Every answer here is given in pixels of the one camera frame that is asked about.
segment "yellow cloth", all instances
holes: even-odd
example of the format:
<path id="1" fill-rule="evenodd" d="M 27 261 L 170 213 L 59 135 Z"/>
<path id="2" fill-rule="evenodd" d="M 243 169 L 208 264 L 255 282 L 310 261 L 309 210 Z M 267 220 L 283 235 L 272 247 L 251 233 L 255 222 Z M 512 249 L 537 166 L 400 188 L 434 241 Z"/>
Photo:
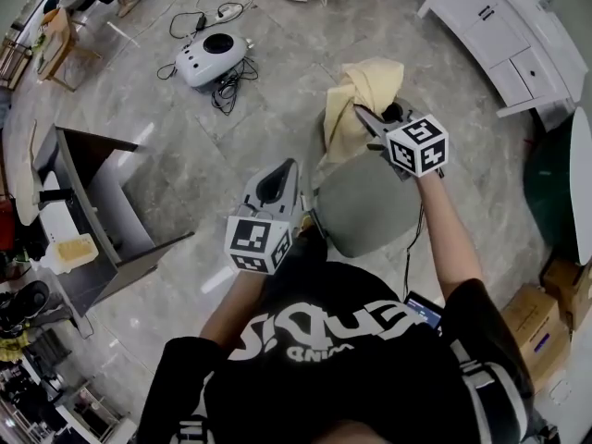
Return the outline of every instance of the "yellow cloth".
<path id="1" fill-rule="evenodd" d="M 353 104 L 382 114 L 401 88 L 404 66 L 373 57 L 357 64 L 344 64 L 342 70 L 344 76 L 339 86 L 327 91 L 325 146 L 331 163 L 342 163 L 357 155 L 370 138 L 355 115 Z"/>
<path id="2" fill-rule="evenodd" d="M 22 349 L 29 345 L 27 331 L 16 339 L 0 339 L 0 362 L 13 362 L 22 358 Z"/>

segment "gray desk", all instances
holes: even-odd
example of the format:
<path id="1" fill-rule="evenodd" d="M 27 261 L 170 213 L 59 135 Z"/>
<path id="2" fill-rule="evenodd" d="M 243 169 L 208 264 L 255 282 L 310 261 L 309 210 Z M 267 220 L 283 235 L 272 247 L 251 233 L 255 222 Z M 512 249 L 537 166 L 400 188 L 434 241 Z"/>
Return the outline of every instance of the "gray desk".
<path id="1" fill-rule="evenodd" d="M 79 233 L 91 234 L 99 251 L 92 262 L 57 277 L 79 315 L 156 269 L 168 250 L 193 235 L 187 232 L 155 245 L 146 233 L 105 164 L 115 150 L 136 148 L 134 143 L 52 127 L 33 161 L 42 182 L 53 171 L 60 188 L 74 191 L 69 213 Z M 121 239 L 117 250 L 105 230 Z"/>

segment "gray stool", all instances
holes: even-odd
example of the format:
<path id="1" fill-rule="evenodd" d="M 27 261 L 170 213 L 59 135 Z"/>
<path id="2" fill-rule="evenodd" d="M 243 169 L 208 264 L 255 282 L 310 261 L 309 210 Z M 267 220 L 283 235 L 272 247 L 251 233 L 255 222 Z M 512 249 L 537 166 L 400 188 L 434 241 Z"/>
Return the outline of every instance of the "gray stool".
<path id="1" fill-rule="evenodd" d="M 395 102 L 411 107 L 401 99 Z M 419 192 L 412 179 L 401 181 L 374 151 L 339 166 L 316 190 L 313 175 L 326 152 L 324 119 L 325 111 L 314 124 L 302 167 L 302 195 L 335 248 L 354 258 L 391 243 L 417 223 Z"/>

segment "smartphone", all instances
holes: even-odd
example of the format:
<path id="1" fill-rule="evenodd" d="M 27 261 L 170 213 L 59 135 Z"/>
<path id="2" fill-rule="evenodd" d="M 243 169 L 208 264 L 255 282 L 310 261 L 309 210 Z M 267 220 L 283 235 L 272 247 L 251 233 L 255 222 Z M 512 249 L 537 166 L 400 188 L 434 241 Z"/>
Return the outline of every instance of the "smartphone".
<path id="1" fill-rule="evenodd" d="M 438 329 L 444 310 L 421 294 L 411 291 L 405 299 L 405 304 L 416 311 L 434 329 Z"/>

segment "white cabinet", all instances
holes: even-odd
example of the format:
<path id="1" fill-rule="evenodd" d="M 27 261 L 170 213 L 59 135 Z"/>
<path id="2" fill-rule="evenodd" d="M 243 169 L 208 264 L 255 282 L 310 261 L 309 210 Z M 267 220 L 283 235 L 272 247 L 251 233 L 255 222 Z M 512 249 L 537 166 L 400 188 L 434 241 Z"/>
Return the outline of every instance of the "white cabinet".
<path id="1" fill-rule="evenodd" d="M 517 55 L 529 45 L 503 17 L 503 8 L 495 6 L 461 37 L 484 69 Z"/>
<path id="2" fill-rule="evenodd" d="M 435 0 L 432 8 L 458 34 L 471 28 L 494 5 L 488 0 Z"/>
<path id="3" fill-rule="evenodd" d="M 551 76 L 547 72 L 549 64 L 541 59 L 546 58 L 544 55 L 537 55 L 533 48 L 528 48 L 512 58 L 512 64 L 518 69 L 534 98 L 555 91 Z"/>
<path id="4" fill-rule="evenodd" d="M 499 117 L 581 95 L 587 67 L 540 1 L 425 0 L 418 11 L 434 11 L 485 70 L 507 105 Z"/>
<path id="5" fill-rule="evenodd" d="M 508 106 L 520 104 L 533 98 L 520 74 L 508 59 L 492 68 L 489 71 L 489 77 Z"/>

